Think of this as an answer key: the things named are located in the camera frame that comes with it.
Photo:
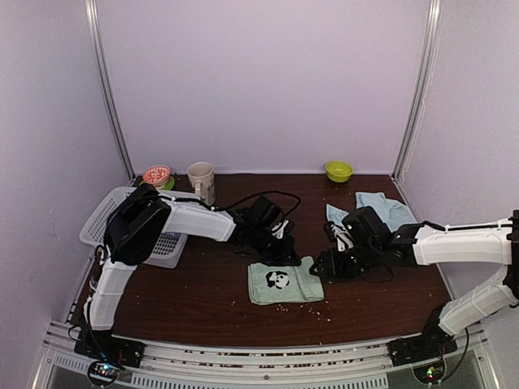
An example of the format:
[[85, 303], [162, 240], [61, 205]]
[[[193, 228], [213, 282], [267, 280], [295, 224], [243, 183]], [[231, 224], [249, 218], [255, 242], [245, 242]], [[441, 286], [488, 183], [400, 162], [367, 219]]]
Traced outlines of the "green panda towel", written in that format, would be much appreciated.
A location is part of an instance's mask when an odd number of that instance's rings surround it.
[[303, 257], [295, 267], [270, 267], [253, 263], [247, 268], [251, 303], [267, 306], [277, 303], [323, 301], [324, 289], [318, 276], [310, 274], [311, 256]]

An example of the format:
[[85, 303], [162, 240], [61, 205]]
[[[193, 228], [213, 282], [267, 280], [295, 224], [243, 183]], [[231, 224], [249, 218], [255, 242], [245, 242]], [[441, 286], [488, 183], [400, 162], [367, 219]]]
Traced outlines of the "light blue towel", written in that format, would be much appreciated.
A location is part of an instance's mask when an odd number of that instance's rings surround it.
[[[355, 199], [356, 208], [372, 207], [392, 233], [404, 224], [418, 223], [408, 206], [395, 199], [388, 199], [383, 192], [356, 192]], [[325, 215], [327, 221], [341, 225], [341, 221], [349, 213], [327, 204]]]

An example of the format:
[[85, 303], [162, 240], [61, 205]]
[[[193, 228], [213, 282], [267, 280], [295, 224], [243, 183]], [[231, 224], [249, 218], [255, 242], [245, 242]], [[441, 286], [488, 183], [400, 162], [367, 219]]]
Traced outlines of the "white plastic basket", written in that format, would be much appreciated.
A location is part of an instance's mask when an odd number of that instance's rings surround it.
[[[136, 187], [129, 186], [119, 186], [111, 190], [85, 222], [79, 233], [81, 242], [92, 247], [102, 244], [108, 217], [135, 190]], [[157, 240], [151, 256], [144, 263], [169, 269], [176, 268], [186, 243], [186, 234], [163, 233]]]

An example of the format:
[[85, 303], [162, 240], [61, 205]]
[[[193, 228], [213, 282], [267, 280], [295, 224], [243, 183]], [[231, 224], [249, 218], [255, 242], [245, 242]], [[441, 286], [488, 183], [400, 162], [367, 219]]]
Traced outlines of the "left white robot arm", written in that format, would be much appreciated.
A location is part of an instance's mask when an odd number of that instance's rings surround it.
[[117, 351], [116, 341], [104, 331], [114, 325], [118, 303], [132, 273], [152, 258], [167, 234], [205, 237], [253, 249], [262, 264], [297, 267], [294, 227], [288, 212], [269, 199], [271, 191], [251, 194], [251, 206], [240, 199], [226, 207], [207, 205], [196, 194], [157, 190], [143, 184], [120, 186], [101, 201], [79, 233], [81, 242], [101, 251], [101, 274], [84, 305], [91, 331], [86, 348], [100, 360]]

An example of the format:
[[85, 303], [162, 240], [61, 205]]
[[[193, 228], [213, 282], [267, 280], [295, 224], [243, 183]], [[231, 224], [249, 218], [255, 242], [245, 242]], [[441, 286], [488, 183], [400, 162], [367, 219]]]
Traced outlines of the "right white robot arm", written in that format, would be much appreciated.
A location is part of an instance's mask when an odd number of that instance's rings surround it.
[[310, 273], [323, 280], [355, 279], [380, 265], [415, 268], [437, 263], [498, 263], [487, 281], [431, 312], [413, 337], [421, 357], [435, 356], [468, 326], [518, 305], [518, 215], [485, 224], [443, 226], [425, 220], [391, 231], [373, 207], [360, 207], [324, 231], [335, 247], [320, 253]]

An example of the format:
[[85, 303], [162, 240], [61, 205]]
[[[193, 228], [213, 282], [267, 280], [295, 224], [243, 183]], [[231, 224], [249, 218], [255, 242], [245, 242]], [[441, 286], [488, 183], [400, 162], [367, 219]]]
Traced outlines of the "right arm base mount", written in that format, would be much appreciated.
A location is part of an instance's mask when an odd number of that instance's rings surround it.
[[440, 384], [446, 378], [445, 357], [456, 351], [454, 336], [444, 332], [437, 324], [426, 325], [419, 335], [388, 343], [392, 365], [412, 365], [414, 377], [429, 387]]

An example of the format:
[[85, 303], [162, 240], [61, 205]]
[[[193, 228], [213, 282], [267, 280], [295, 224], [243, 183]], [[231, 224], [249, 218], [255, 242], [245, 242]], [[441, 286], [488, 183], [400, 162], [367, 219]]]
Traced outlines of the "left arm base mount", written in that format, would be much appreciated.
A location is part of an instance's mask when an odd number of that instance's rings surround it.
[[136, 340], [114, 337], [112, 331], [94, 331], [86, 323], [79, 325], [74, 352], [92, 359], [87, 378], [95, 387], [107, 387], [128, 367], [139, 368], [145, 345]]

